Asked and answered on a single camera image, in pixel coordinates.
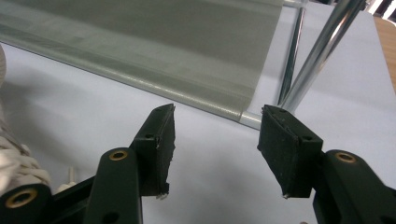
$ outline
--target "wooden surface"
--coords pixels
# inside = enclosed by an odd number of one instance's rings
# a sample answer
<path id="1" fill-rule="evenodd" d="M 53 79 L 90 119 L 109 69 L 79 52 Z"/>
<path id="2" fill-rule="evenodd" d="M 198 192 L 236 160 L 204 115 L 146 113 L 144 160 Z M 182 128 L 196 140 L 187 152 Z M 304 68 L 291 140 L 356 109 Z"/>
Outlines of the wooden surface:
<path id="1" fill-rule="evenodd" d="M 387 61 L 393 89 L 396 91 L 396 26 L 378 17 L 375 17 L 375 26 Z"/>

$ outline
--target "screw hole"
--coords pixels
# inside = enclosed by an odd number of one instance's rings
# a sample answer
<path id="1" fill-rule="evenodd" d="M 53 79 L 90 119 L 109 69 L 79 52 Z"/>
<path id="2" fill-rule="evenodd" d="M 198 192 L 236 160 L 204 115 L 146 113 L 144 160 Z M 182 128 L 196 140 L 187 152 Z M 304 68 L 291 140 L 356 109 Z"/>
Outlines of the screw hole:
<path id="1" fill-rule="evenodd" d="M 344 152 L 337 152 L 335 154 L 335 157 L 340 161 L 349 162 L 349 163 L 353 163 L 356 161 L 355 157 Z"/>
<path id="2" fill-rule="evenodd" d="M 307 141 L 311 141 L 311 140 L 312 140 L 312 137 L 310 137 L 310 136 L 303 136 L 303 139 L 304 139 L 304 140 L 307 140 Z"/>
<path id="3" fill-rule="evenodd" d="M 6 201 L 6 207 L 18 208 L 31 202 L 37 196 L 35 189 L 23 189 L 20 192 L 12 195 Z"/>
<path id="4" fill-rule="evenodd" d="M 128 156 L 128 152 L 124 150 L 115 151 L 110 154 L 109 158 L 113 161 L 120 161 Z"/>
<path id="5" fill-rule="evenodd" d="M 115 223 L 119 219 L 120 215 L 115 212 L 107 213 L 102 218 L 102 223 L 111 224 Z"/>

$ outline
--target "gray fabric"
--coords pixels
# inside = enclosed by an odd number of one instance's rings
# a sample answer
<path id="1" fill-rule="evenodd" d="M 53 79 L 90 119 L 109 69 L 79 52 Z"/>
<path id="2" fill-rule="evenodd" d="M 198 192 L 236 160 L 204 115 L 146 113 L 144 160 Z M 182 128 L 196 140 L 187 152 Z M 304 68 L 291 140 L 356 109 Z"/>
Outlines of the gray fabric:
<path id="1" fill-rule="evenodd" d="M 239 120 L 281 0 L 0 0 L 0 41 Z"/>

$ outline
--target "white table surface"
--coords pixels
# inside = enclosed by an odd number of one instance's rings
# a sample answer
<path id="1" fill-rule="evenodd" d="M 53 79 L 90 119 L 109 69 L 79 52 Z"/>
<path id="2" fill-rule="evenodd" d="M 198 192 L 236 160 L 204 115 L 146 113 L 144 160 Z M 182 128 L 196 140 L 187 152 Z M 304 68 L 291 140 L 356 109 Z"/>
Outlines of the white table surface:
<path id="1" fill-rule="evenodd" d="M 296 70 L 332 8 L 308 4 Z M 284 8 L 249 108 L 274 104 L 291 21 Z M 7 77 L 1 97 L 7 121 L 49 170 L 52 187 L 95 174 L 100 156 L 127 147 L 149 112 L 176 105 L 176 150 L 170 195 L 143 199 L 145 223 L 316 223 L 312 197 L 281 197 L 280 186 L 256 149 L 259 132 L 110 79 L 2 44 Z M 373 18 L 361 13 L 296 111 L 324 139 L 323 150 L 363 157 L 396 188 L 396 97 Z"/>

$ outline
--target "silver metal pole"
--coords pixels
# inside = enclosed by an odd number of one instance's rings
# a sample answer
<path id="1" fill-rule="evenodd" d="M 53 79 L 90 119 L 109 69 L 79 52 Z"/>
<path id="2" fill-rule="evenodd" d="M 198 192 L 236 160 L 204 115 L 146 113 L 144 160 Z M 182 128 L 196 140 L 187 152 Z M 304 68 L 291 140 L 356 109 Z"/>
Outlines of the silver metal pole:
<path id="1" fill-rule="evenodd" d="M 283 76 L 282 87 L 280 89 L 279 99 L 277 101 L 279 105 L 283 102 L 286 95 L 288 94 L 291 87 L 291 81 L 293 80 L 294 65 L 297 58 L 297 51 L 301 36 L 301 29 L 303 27 L 304 14 L 305 8 L 301 7 L 294 27 L 293 38 L 290 44 L 288 62 L 286 64 L 285 75 Z"/>
<path id="2" fill-rule="evenodd" d="M 294 113 L 364 4 L 365 0 L 343 0 L 337 4 L 280 107 Z"/>

